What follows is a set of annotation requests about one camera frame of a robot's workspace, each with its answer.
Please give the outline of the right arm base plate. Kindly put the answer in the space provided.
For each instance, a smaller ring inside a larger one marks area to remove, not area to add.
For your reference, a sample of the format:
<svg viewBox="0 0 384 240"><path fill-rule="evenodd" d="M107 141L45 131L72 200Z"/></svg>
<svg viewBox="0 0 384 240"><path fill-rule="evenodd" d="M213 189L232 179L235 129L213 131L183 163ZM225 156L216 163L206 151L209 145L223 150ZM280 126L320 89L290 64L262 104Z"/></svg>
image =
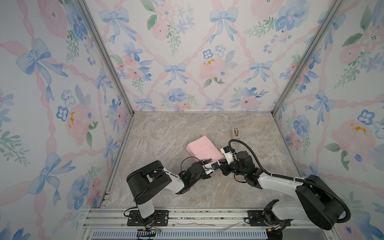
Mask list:
<svg viewBox="0 0 384 240"><path fill-rule="evenodd" d="M291 221L279 220L273 213L265 213L264 210L249 210L247 214L244 222L252 227L281 228L291 226Z"/></svg>

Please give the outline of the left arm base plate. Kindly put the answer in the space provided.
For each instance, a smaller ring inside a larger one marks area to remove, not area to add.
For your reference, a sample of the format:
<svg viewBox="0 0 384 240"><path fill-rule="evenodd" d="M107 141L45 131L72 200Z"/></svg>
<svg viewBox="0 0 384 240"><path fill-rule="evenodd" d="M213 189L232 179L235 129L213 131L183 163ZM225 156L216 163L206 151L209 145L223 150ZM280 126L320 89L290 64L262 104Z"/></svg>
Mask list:
<svg viewBox="0 0 384 240"><path fill-rule="evenodd" d="M168 210L155 210L147 218L143 218L138 210L131 210L128 215L127 226L129 227L166 227L169 221Z"/></svg>

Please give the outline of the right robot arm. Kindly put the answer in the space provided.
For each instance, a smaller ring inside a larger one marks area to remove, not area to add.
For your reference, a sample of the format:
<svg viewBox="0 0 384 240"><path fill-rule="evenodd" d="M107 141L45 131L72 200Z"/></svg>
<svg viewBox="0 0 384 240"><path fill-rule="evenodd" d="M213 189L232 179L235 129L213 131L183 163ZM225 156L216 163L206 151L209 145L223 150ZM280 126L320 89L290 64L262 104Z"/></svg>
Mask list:
<svg viewBox="0 0 384 240"><path fill-rule="evenodd" d="M264 223L272 228L283 228L290 221L301 220L331 230L336 223L345 223L351 218L348 206L317 176L294 178L267 173L254 164L246 151L225 153L225 159L212 166L225 176L244 177L243 182L253 188L272 190L293 198L290 202L271 200L258 217L248 217L247 224Z"/></svg>

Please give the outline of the purple wrapping paper sheet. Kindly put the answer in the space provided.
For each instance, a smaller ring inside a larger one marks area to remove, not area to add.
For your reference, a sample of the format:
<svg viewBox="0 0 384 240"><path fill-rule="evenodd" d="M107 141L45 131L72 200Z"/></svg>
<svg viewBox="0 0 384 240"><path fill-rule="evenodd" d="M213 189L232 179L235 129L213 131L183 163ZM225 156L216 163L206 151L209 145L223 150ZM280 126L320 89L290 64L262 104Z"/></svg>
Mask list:
<svg viewBox="0 0 384 240"><path fill-rule="evenodd" d="M203 136L189 143L186 151L191 157L196 157L204 162L209 161L209 163L225 158L207 136Z"/></svg>

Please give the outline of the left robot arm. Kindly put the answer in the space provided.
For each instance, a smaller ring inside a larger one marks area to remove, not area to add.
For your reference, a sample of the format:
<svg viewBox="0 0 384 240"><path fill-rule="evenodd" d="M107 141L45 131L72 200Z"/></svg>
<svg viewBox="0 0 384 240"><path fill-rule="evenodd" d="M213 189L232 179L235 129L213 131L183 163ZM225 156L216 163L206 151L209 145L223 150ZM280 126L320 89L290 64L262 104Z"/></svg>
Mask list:
<svg viewBox="0 0 384 240"><path fill-rule="evenodd" d="M209 179L219 165L211 160L197 161L179 174L168 171L161 161L154 161L126 178L138 209L137 219L145 226L155 223L156 210L152 198L162 190L169 190L177 195L188 192L199 180Z"/></svg>

